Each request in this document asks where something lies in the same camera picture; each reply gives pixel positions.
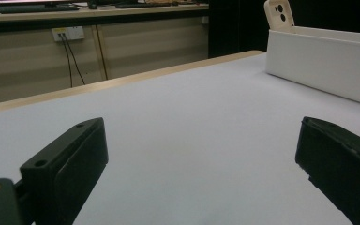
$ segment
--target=white tabletop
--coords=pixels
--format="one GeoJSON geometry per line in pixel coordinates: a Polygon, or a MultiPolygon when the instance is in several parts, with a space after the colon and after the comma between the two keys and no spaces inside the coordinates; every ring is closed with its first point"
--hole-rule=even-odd
{"type": "Polygon", "coordinates": [[[1,111],[0,177],[103,117],[110,162],[75,224],[351,224],[294,155],[306,115],[360,135],[360,103],[264,67],[261,54],[1,111]]]}

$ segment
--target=white box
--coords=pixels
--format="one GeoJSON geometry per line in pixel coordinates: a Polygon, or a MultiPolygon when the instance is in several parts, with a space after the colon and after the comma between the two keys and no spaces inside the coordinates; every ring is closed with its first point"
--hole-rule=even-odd
{"type": "Polygon", "coordinates": [[[294,26],[287,0],[264,9],[267,73],[360,102],[360,33],[294,26]]]}

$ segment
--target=cabinet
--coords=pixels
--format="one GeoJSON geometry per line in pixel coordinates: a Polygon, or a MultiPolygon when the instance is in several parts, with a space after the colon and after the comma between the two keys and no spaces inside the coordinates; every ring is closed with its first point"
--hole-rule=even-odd
{"type": "Polygon", "coordinates": [[[88,84],[207,59],[205,11],[207,6],[0,15],[0,102],[70,88],[68,57],[74,86],[83,85],[71,52],[53,40],[53,27],[82,25],[85,38],[69,44],[88,84]]]}

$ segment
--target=electrical socket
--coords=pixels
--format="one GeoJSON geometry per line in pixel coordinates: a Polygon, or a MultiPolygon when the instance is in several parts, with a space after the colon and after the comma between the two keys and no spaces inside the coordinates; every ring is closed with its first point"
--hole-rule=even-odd
{"type": "Polygon", "coordinates": [[[67,40],[84,39],[84,32],[82,26],[53,28],[52,34],[54,41],[62,41],[59,36],[60,34],[66,35],[67,40]]]}

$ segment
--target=white phone case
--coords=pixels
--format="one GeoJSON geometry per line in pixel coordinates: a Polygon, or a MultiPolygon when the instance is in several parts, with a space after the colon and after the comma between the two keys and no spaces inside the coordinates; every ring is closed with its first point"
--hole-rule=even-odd
{"type": "Polygon", "coordinates": [[[271,30],[294,33],[294,20],[288,0],[267,0],[264,11],[271,30]]]}

